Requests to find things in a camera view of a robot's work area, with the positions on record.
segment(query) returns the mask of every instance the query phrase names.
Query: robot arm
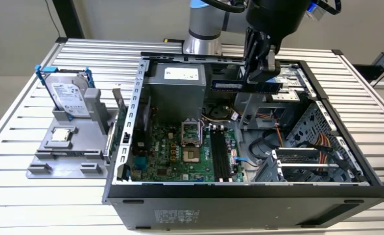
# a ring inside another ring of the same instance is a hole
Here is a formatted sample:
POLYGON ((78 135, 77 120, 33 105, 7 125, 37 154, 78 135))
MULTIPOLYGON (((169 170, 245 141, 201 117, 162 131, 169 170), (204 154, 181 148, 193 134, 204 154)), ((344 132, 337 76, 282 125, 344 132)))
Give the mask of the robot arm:
MULTIPOLYGON (((217 14, 220 14, 220 11, 226 12, 224 15, 224 23, 229 13, 229 17, 232 18, 232 16, 234 16, 236 19, 238 16, 242 15, 244 17, 245 15, 248 27, 245 31, 245 73, 242 79, 245 79, 248 83, 265 82, 278 75, 280 64, 274 60, 274 55, 280 50, 284 37, 297 30, 305 12, 308 11, 310 17, 318 20, 324 12, 336 15, 341 10, 340 0, 334 0, 336 8, 332 8, 326 4, 328 0, 229 0, 229 5, 218 0, 200 0, 200 2, 209 5, 208 12, 210 12, 210 16, 205 19, 204 16, 206 14, 198 14, 198 17, 190 18, 189 33, 198 32, 197 34, 216 35, 216 37, 213 37, 214 39, 218 37, 221 27, 214 24, 217 21, 213 18, 218 18, 217 14), (214 27, 210 28, 212 31, 208 30, 208 21, 210 21, 212 25, 214 24, 214 27)), ((244 28, 244 21, 240 20, 240 22, 240 24, 234 25, 234 28, 244 28)), ((205 41, 205 38, 212 39, 212 37, 202 36, 197 43, 190 43, 193 40, 188 39, 185 44, 198 45, 200 48, 192 50, 192 47, 188 47, 189 49, 186 48, 184 52, 192 54, 201 52, 208 53, 208 50, 200 49, 205 44, 213 44, 208 48, 218 48, 213 54, 220 54, 221 44, 213 39, 205 41)))

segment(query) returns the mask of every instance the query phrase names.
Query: small chip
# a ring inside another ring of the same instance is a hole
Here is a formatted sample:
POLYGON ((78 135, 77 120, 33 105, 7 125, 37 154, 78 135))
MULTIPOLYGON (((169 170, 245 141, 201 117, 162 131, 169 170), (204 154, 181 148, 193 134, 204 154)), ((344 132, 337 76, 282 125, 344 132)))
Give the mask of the small chip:
POLYGON ((166 175, 166 169, 157 169, 157 175, 166 175))

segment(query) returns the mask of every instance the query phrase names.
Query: motherboard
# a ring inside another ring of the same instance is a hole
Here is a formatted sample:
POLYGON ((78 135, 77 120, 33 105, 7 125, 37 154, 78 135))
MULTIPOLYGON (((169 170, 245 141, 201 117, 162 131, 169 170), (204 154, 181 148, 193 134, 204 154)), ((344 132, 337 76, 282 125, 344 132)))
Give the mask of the motherboard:
POLYGON ((237 155, 237 144, 232 129, 221 131, 222 136, 218 140, 224 143, 217 143, 213 146, 209 127, 201 127, 201 145, 182 143, 182 135, 189 139, 196 138, 193 128, 185 126, 184 132, 181 126, 160 126, 156 125, 152 129, 150 149, 146 156, 134 157, 134 169, 130 174, 133 181, 157 182, 157 181, 186 181, 186 182, 213 182, 218 181, 216 173, 218 172, 220 164, 214 160, 214 156, 220 157, 226 166, 228 181, 241 182, 242 172, 241 166, 233 163, 233 155, 237 155))

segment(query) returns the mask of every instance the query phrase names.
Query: label on hard drive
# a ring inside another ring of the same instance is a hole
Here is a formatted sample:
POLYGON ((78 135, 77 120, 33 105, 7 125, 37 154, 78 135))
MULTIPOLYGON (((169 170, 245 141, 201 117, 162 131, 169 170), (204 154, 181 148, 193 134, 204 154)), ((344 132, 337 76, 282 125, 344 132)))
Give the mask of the label on hard drive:
POLYGON ((197 69, 193 68, 165 68, 164 78, 176 80, 198 80, 197 69))
POLYGON ((69 83, 51 83, 51 87, 63 111, 74 117, 88 116, 89 111, 78 87, 69 83))
POLYGON ((242 84, 232 84, 232 83, 217 83, 216 88, 233 88, 233 89, 241 89, 242 84))

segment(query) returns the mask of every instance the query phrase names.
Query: green circuit board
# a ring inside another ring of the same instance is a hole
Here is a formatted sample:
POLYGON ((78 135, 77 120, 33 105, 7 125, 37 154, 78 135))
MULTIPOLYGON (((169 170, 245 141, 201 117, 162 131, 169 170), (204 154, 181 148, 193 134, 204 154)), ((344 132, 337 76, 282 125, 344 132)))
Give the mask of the green circuit board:
MULTIPOLYGON (((233 131, 225 131, 225 141, 234 141, 233 131)), ((146 167, 141 176, 136 175, 133 180, 140 181, 182 181, 182 182, 213 182, 213 164, 210 156, 209 130, 202 130, 202 145, 194 148, 198 151, 198 159, 189 158, 190 147, 182 147, 181 127, 154 126, 152 133, 152 147, 146 156, 146 167)), ((241 167, 237 166, 236 174, 232 175, 233 182, 242 181, 241 167)))

